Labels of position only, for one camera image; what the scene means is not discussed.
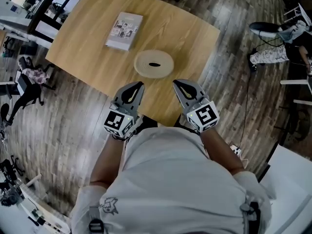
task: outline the desk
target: desk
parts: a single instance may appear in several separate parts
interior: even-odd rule
[[[130,51],[105,46],[120,12],[143,16]],[[71,75],[113,98],[133,81],[145,92],[138,111],[166,126],[173,126],[182,108],[172,81],[197,81],[215,47],[219,30],[200,18],[160,0],[80,0],[46,58]],[[162,50],[172,56],[174,71],[162,79],[140,76],[134,70],[138,52]]]
[[[62,233],[69,234],[71,232],[67,224],[70,220],[66,216],[62,215],[37,197],[25,184],[21,184],[19,188],[23,193],[24,198],[29,199],[34,206],[43,213],[45,221],[53,227],[58,228]]]
[[[6,31],[0,30],[0,49],[2,48],[5,37],[6,37]]]
[[[281,80],[280,84],[282,85],[307,85],[312,94],[312,78],[311,77],[307,77],[307,79],[302,79],[302,80]],[[298,103],[298,104],[312,106],[312,101],[294,99],[293,102]]]

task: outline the sneaker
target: sneaker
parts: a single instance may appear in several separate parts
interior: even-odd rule
[[[253,72],[257,71],[257,66],[250,61],[250,56],[251,55],[252,54],[247,54],[247,60],[248,60],[248,66],[249,66],[250,72],[253,73]]]

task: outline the book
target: book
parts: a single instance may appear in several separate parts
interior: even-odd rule
[[[106,46],[129,50],[142,22],[143,16],[121,12],[106,41]]]

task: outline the patterned pants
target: patterned pants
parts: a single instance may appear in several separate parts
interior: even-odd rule
[[[257,63],[276,63],[289,60],[286,55],[285,46],[271,47],[261,50],[250,56],[252,64]]]

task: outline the white desk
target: white desk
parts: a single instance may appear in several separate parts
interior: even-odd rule
[[[312,78],[311,77],[307,77],[307,79],[302,79],[302,80],[281,80],[280,84],[281,85],[307,85],[312,95]],[[293,101],[294,103],[312,106],[312,101],[299,100],[299,99],[294,99]]]
[[[312,162],[278,145],[260,184],[271,198],[265,234],[300,234],[312,220]]]

